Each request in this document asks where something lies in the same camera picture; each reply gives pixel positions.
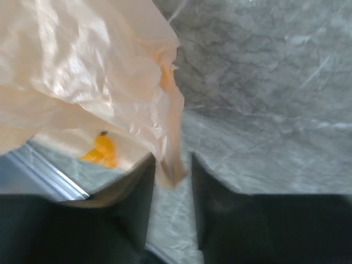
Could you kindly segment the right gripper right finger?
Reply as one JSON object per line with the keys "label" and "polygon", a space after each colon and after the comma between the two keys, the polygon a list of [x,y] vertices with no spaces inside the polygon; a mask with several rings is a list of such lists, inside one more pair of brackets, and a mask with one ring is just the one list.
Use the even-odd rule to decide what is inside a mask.
{"label": "right gripper right finger", "polygon": [[191,155],[204,263],[351,263],[351,196],[245,194]]}

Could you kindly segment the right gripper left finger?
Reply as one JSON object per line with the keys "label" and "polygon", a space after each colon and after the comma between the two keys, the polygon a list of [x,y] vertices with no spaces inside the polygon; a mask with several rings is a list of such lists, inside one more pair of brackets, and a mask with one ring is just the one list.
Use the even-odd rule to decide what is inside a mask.
{"label": "right gripper left finger", "polygon": [[156,160],[85,200],[1,196],[1,263],[143,263]]}

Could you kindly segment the translucent orange plastic bag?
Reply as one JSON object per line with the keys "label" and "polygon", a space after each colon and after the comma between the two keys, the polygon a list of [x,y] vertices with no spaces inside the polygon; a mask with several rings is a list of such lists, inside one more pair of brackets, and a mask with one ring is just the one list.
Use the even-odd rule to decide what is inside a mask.
{"label": "translucent orange plastic bag", "polygon": [[178,38],[152,1],[1,1],[1,153],[28,140],[156,179],[185,177]]}

